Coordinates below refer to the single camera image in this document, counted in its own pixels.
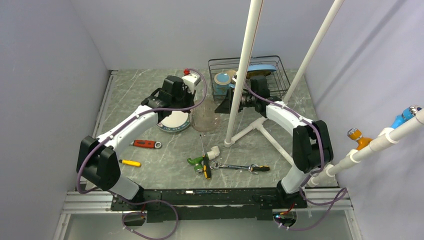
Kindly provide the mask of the brown glass plate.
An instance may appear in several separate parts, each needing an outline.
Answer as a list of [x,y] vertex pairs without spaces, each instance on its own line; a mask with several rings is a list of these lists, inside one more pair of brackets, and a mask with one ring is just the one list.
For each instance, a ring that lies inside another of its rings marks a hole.
[[205,99],[191,111],[191,126],[198,132],[212,132],[217,129],[221,122],[221,115],[215,113],[216,108],[217,105],[212,99]]

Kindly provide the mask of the green rimmed white plate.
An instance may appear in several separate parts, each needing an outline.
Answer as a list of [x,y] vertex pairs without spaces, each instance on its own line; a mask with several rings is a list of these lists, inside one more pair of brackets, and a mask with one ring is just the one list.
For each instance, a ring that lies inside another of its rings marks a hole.
[[167,116],[157,124],[157,127],[166,133],[179,133],[191,125],[190,114],[182,111],[173,111],[171,115]]

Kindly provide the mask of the blue butterfly mug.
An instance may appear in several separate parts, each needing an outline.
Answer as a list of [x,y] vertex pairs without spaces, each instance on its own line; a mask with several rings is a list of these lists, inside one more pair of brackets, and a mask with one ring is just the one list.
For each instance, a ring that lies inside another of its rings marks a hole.
[[227,90],[234,87],[233,75],[227,72],[217,73],[214,76],[214,95],[218,99],[222,99],[226,96]]

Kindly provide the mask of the white ceramic bowl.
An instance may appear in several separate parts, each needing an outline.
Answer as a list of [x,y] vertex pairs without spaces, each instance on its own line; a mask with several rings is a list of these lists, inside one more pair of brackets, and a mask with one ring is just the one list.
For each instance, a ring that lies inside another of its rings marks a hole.
[[237,71],[234,69],[229,69],[225,73],[228,75],[229,79],[232,81],[234,76],[237,74]]

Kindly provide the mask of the blue plate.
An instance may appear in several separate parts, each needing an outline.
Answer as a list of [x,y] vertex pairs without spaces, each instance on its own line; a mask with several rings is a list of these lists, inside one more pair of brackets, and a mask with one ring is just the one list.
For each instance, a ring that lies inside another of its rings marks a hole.
[[277,67],[271,64],[253,64],[253,65],[249,65],[247,68],[248,73],[258,72],[258,71],[273,73],[277,71]]

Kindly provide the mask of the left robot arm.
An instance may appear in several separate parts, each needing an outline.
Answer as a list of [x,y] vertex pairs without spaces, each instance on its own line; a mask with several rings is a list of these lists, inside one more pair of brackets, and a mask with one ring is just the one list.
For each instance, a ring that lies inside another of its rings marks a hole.
[[188,112],[194,105],[197,74],[183,77],[169,75],[162,84],[125,120],[111,130],[97,136],[85,137],[80,143],[76,172],[103,191],[111,191],[124,198],[131,210],[144,203],[144,189],[121,174],[119,155],[146,130],[171,115],[172,110]]

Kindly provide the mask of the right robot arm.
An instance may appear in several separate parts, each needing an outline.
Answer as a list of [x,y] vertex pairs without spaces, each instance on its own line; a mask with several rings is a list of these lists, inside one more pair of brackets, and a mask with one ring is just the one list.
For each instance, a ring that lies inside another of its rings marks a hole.
[[333,149],[327,124],[322,120],[310,120],[289,108],[279,97],[272,96],[264,75],[250,78],[250,88],[241,96],[238,111],[254,108],[264,118],[281,126],[292,136],[294,165],[278,183],[276,203],[287,208],[295,201],[295,194],[312,175],[325,169],[333,157]]

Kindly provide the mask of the black yellow screwdriver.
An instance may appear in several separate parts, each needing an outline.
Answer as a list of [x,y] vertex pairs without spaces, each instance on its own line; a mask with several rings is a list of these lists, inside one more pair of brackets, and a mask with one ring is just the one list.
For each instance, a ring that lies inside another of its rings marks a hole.
[[199,138],[200,138],[200,143],[202,148],[203,174],[207,180],[210,180],[212,178],[212,173],[211,173],[211,169],[209,165],[209,157],[207,156],[207,152],[205,151],[205,148],[204,148],[202,134],[199,135]]

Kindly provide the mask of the green pipe fitting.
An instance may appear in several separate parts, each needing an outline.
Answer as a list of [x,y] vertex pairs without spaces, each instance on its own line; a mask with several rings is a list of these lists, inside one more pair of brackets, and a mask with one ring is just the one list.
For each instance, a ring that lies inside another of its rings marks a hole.
[[203,156],[196,157],[196,158],[188,158],[187,162],[193,166],[194,171],[197,174],[203,173]]

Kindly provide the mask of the steel ratchet wrench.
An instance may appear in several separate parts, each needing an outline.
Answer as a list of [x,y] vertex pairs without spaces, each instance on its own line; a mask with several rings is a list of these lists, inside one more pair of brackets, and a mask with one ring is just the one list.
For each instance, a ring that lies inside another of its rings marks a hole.
[[231,170],[240,170],[240,171],[248,171],[252,174],[258,174],[258,172],[268,172],[270,171],[270,167],[267,165],[257,165],[257,164],[251,164],[251,165],[234,165],[234,164],[223,164],[218,161],[211,161],[209,163],[209,167],[212,170],[218,170],[218,169],[231,169]]

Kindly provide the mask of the small yellow screwdriver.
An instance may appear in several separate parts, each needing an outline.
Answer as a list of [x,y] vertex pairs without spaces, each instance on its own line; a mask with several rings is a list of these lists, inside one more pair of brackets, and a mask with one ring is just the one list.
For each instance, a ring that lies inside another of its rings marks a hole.
[[142,165],[138,161],[127,160],[127,159],[119,159],[118,162],[123,164],[123,165],[128,165],[128,166],[132,166],[132,167],[136,167],[136,168],[139,168]]

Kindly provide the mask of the orange valve knob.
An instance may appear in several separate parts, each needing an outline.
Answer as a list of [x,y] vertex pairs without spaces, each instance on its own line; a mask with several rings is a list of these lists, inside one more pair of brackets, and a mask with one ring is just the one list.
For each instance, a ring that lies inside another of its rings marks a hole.
[[360,151],[370,144],[373,140],[369,137],[364,137],[362,132],[358,128],[351,128],[346,134],[351,140],[357,143],[356,150]]

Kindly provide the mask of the red handled adjustable wrench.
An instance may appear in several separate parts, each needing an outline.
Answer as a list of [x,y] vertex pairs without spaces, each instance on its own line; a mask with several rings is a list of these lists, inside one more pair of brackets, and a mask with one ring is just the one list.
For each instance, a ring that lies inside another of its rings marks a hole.
[[138,148],[146,148],[146,149],[160,149],[162,147],[162,143],[159,141],[142,140],[142,139],[134,140],[131,143],[131,145]]

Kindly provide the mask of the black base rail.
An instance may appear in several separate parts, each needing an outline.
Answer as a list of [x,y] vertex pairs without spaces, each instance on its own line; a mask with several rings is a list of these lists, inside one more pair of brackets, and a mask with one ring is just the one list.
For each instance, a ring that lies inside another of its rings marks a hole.
[[305,209],[299,193],[285,194],[275,187],[145,189],[145,205],[130,205],[115,196],[115,212],[144,211],[148,223],[179,220],[256,219],[268,221],[278,211]]

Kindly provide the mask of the white pvc pipe frame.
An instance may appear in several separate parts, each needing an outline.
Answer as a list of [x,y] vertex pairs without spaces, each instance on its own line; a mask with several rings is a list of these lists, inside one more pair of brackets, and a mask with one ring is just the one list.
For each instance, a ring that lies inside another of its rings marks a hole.
[[[226,147],[230,147],[239,137],[242,137],[246,131],[242,131],[235,136],[232,136],[233,131],[231,128],[234,126],[234,121],[237,116],[237,110],[241,103],[242,92],[245,86],[247,69],[250,64],[251,54],[253,51],[257,29],[261,17],[261,12],[264,2],[262,0],[252,0],[249,6],[249,12],[247,17],[247,23],[244,33],[244,39],[242,44],[241,56],[239,67],[237,71],[237,79],[235,84],[235,94],[233,98],[232,108],[230,111],[230,120],[228,123],[227,136],[224,140]],[[322,22],[312,44],[306,53],[300,68],[286,93],[285,101],[287,101],[292,91],[296,88],[298,81],[303,76],[306,67],[309,65],[313,55],[315,54],[318,46],[323,40],[327,33],[331,23],[341,8],[343,1],[335,0],[331,5],[324,21]],[[278,104],[272,102],[269,110],[276,115],[277,122],[282,127],[287,127],[288,131],[292,131],[295,127],[311,126],[306,118],[299,116],[294,110],[287,107],[286,104]],[[326,178],[332,178],[336,174],[343,170],[352,168],[361,162],[361,160],[371,156],[373,153],[381,152],[391,146],[396,145],[400,139],[404,138],[408,134],[418,130],[424,125],[424,112],[418,111],[415,116],[401,124],[397,128],[386,127],[377,138],[372,140],[361,150],[351,150],[345,158],[339,163],[332,165],[325,165],[323,162],[320,164],[320,168],[317,171],[309,171],[307,173],[302,172],[298,166],[292,165],[289,173],[283,178],[283,187],[289,192],[293,192],[297,189],[302,189],[305,185],[315,187],[322,180]]]

